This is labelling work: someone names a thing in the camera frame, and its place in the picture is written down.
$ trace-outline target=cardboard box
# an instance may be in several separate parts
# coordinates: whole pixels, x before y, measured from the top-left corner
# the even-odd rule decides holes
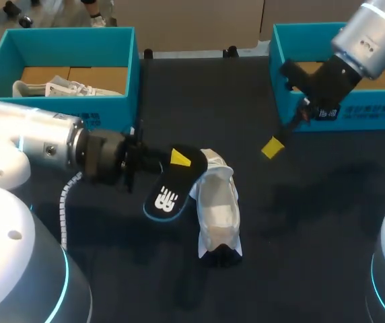
[[[279,69],[286,59],[303,62],[309,73],[332,55],[331,40],[344,23],[277,24],[270,43],[269,74],[281,122],[288,123],[304,94],[287,86]],[[385,129],[385,72],[375,81],[364,79],[340,103],[339,109],[320,111],[310,125],[296,131],[353,131]]]
[[[55,75],[97,89],[125,94],[128,80],[126,67],[25,67],[21,80],[27,84],[43,84]]]
[[[321,66],[321,62],[297,62],[297,64],[307,73],[313,74]],[[377,79],[364,78],[357,84],[355,89],[385,89],[385,71]]]
[[[44,84],[55,75],[68,79],[69,74],[70,67],[25,67],[20,80],[27,84]]]
[[[11,97],[15,81],[46,83],[55,75],[122,95]],[[80,116],[90,129],[129,132],[139,81],[134,28],[10,29],[0,41],[0,101]]]

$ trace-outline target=white cable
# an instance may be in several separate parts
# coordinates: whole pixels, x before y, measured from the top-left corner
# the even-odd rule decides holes
[[[61,225],[61,246],[67,250],[67,220],[65,214],[65,204],[67,202],[67,195],[71,188],[82,179],[82,173],[78,172],[72,179],[64,186],[59,199],[59,223]]]

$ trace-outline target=screw hole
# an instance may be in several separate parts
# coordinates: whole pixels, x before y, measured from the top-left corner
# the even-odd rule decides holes
[[[16,231],[16,230],[9,231],[9,233],[7,235],[12,240],[21,240],[22,239],[22,234],[19,231]]]

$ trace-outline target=white sneaker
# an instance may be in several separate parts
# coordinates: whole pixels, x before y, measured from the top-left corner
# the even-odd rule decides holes
[[[211,262],[226,266],[242,258],[234,171],[213,150],[201,151],[207,158],[208,168],[190,191],[197,202],[200,223],[199,258],[207,255],[206,258],[212,258]]]
[[[91,18],[91,26],[94,28],[106,27],[106,20],[102,16]]]
[[[74,81],[67,81],[55,76],[45,84],[26,84],[16,81],[13,84],[13,97],[28,96],[120,96],[121,94],[106,89],[96,89]]]

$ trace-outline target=black surface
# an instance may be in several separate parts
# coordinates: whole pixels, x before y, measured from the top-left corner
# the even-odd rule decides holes
[[[277,114],[266,59],[154,60],[148,74],[147,143],[212,148],[235,170],[244,260],[199,266],[193,206],[173,223],[147,219],[156,176],[138,175],[132,195],[81,184],[67,203],[69,252],[91,282],[94,322],[366,322],[385,131],[296,134],[267,161]],[[33,171],[36,214],[59,237],[67,178]],[[283,216],[297,230],[270,235]]]

